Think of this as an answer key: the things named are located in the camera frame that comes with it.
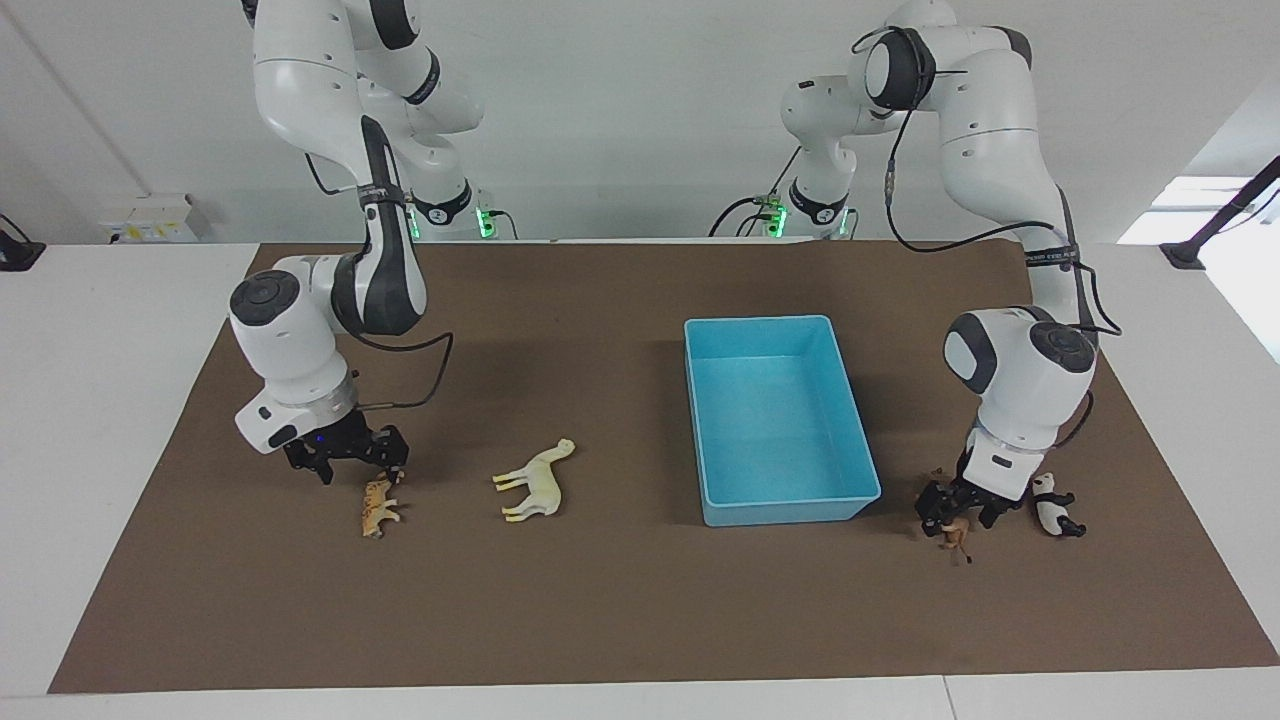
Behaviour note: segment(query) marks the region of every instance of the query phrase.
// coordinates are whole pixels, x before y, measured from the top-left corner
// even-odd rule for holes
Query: white table
[[[1280,716],[1280,669],[45,696],[255,251],[55,246],[0,275],[0,717]],[[1107,357],[1275,642],[1280,366],[1203,274],[1152,247],[1085,259],[1126,331]]]

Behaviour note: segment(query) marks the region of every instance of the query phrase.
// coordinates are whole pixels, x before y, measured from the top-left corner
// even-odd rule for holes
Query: toy panda
[[[1066,516],[1066,506],[1075,502],[1071,493],[1053,493],[1053,473],[1032,480],[1032,501],[1036,502],[1036,515],[1039,516],[1041,527],[1053,537],[1078,538],[1087,528]]]

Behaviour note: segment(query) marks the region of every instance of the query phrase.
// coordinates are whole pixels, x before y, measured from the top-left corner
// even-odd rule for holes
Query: black stand
[[[27,272],[44,252],[44,242],[18,242],[9,233],[0,231],[0,272]]]
[[[1280,178],[1280,155],[1276,155],[1271,164],[1262,168],[1253,179],[1240,188],[1240,192],[1231,199],[1217,214],[1213,215],[1203,228],[1199,229],[1190,240],[1185,242],[1166,242],[1160,246],[1160,251],[1169,258],[1169,264],[1178,268],[1179,270],[1203,270],[1204,264],[1199,261],[1199,251],[1204,245],[1212,240],[1213,236],[1222,232],[1236,215],[1244,211],[1262,195],[1262,191],[1271,187],[1277,178]]]

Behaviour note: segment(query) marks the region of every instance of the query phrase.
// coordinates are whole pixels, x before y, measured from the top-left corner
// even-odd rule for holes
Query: white toy horse
[[[541,512],[554,515],[559,510],[561,489],[552,474],[552,462],[563,460],[577,448],[573,441],[562,439],[559,443],[540,452],[520,470],[506,475],[494,475],[493,482],[498,492],[504,492],[521,486],[529,486],[529,497],[515,507],[503,507],[502,512],[508,523],[524,523],[529,518]]]

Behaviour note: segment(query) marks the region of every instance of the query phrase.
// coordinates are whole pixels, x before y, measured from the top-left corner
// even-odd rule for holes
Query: white wall
[[[1252,77],[1254,68],[1245,68]],[[1280,155],[1280,64],[1231,114],[1183,174],[1253,177]]]
[[[768,188],[794,147],[777,117],[786,86],[842,72],[851,41],[897,4],[433,0],[424,18],[431,46],[467,68],[489,100],[485,123],[458,145],[525,236],[690,236],[731,200]],[[1030,36],[1044,154],[1085,241],[1117,238],[1244,100],[1262,74],[1251,68],[1280,58],[1274,28],[1258,22],[1274,0],[955,5],[969,23]],[[0,0],[4,8],[124,164],[155,192],[192,193],[219,240],[358,237],[353,201],[311,190],[300,154],[259,120],[238,3]],[[6,154],[20,146],[47,184],[82,206],[134,192],[92,127],[68,119],[74,102],[58,97],[50,74],[29,72],[38,63],[8,42],[15,32],[0,14]],[[899,165],[904,231],[984,228],[942,192],[934,137],[932,118],[913,120]],[[887,232],[888,145],[859,142],[863,236]],[[0,202],[22,202],[0,192]],[[47,219],[56,213],[32,214],[40,236],[68,236]]]

